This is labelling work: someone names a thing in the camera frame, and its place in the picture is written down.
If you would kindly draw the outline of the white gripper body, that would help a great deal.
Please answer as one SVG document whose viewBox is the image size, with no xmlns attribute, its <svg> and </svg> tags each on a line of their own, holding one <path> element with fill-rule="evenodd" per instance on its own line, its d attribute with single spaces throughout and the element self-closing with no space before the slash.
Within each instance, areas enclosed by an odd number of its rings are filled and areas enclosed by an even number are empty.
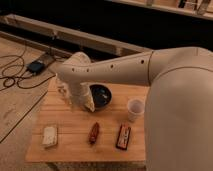
<svg viewBox="0 0 213 171">
<path fill-rule="evenodd" d="M 67 90 L 69 100 L 72 104 L 79 107 L 84 107 L 90 112 L 95 111 L 95 104 L 88 83 L 68 84 Z"/>
</svg>

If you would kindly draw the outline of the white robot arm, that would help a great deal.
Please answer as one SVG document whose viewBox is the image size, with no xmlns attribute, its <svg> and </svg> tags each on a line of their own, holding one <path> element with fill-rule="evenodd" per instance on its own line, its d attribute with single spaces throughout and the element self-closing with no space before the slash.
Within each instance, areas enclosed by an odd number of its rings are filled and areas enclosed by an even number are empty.
<svg viewBox="0 0 213 171">
<path fill-rule="evenodd" d="M 147 86 L 147 171 L 213 171 L 213 52 L 153 50 L 92 63 L 77 52 L 56 70 L 83 104 L 88 82 Z"/>
</svg>

